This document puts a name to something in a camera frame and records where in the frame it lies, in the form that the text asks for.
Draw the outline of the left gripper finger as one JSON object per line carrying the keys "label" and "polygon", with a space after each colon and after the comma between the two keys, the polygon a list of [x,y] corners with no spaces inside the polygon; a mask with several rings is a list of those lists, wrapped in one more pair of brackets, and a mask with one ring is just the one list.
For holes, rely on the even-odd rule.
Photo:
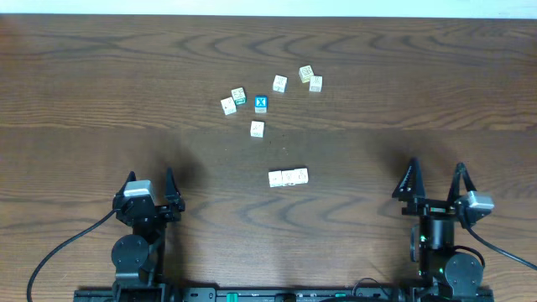
{"label": "left gripper finger", "polygon": [[164,196],[170,206],[174,206],[179,211],[185,210],[185,202],[181,196],[179,189],[177,188],[174,173],[171,168],[168,168],[166,171]]}
{"label": "left gripper finger", "polygon": [[131,181],[135,181],[135,180],[136,180],[136,174],[135,174],[135,172],[134,172],[134,171],[130,171],[129,174],[128,174],[127,179],[125,180],[125,182],[124,182],[124,184],[123,184],[123,186],[122,186],[122,188],[121,188],[121,192],[123,193],[123,192],[125,191],[126,186],[127,186],[127,184],[128,184],[129,182],[131,182]]}

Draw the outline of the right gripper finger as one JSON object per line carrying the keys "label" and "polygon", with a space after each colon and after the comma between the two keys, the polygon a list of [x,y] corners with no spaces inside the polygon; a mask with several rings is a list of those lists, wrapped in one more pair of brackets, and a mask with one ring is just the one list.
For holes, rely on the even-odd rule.
{"label": "right gripper finger", "polygon": [[392,197],[397,200],[424,199],[426,197],[420,162],[417,158],[412,158],[409,161],[406,172],[396,185]]}
{"label": "right gripper finger", "polygon": [[447,196],[447,202],[450,206],[454,206],[458,201],[460,201],[462,204],[468,203],[467,195],[461,194],[461,182],[464,183],[467,193],[477,190],[471,180],[466,165],[462,162],[456,165],[455,172],[452,177],[450,190]]}

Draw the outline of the red edged grape block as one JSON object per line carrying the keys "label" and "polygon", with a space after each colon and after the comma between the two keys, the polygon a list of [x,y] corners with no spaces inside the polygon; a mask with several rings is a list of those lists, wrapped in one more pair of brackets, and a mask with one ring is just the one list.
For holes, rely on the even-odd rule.
{"label": "red edged grape block", "polygon": [[309,182],[309,173],[307,168],[293,170],[293,181],[296,185],[307,184]]}

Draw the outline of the yellow edged white block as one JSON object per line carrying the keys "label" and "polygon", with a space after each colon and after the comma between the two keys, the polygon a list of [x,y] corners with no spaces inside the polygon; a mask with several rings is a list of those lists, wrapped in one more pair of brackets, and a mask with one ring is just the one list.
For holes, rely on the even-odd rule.
{"label": "yellow edged white block", "polygon": [[293,186],[295,185],[295,171],[291,170],[282,170],[282,186]]}

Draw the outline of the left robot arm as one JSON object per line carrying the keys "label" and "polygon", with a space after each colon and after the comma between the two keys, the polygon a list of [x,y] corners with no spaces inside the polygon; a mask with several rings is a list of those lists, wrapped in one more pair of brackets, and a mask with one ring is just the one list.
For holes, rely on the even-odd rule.
{"label": "left robot arm", "polygon": [[137,180],[130,172],[112,200],[116,218],[132,233],[117,240],[112,248],[116,268],[112,285],[114,301],[177,301],[177,288],[164,279],[166,227],[180,220],[185,202],[175,183],[172,169],[167,169],[163,206],[154,204],[155,195],[149,180]]}

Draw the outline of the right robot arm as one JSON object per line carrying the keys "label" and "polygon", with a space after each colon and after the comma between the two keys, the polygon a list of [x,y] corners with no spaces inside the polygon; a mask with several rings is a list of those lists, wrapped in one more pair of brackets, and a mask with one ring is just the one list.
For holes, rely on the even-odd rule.
{"label": "right robot arm", "polygon": [[468,230],[489,215],[492,197],[476,190],[466,166],[459,163],[446,200],[429,199],[419,160],[412,158],[392,194],[405,203],[402,214],[417,216],[411,229],[410,259],[421,280],[401,291],[409,301],[477,301],[485,261],[481,253],[455,244],[455,226]]}

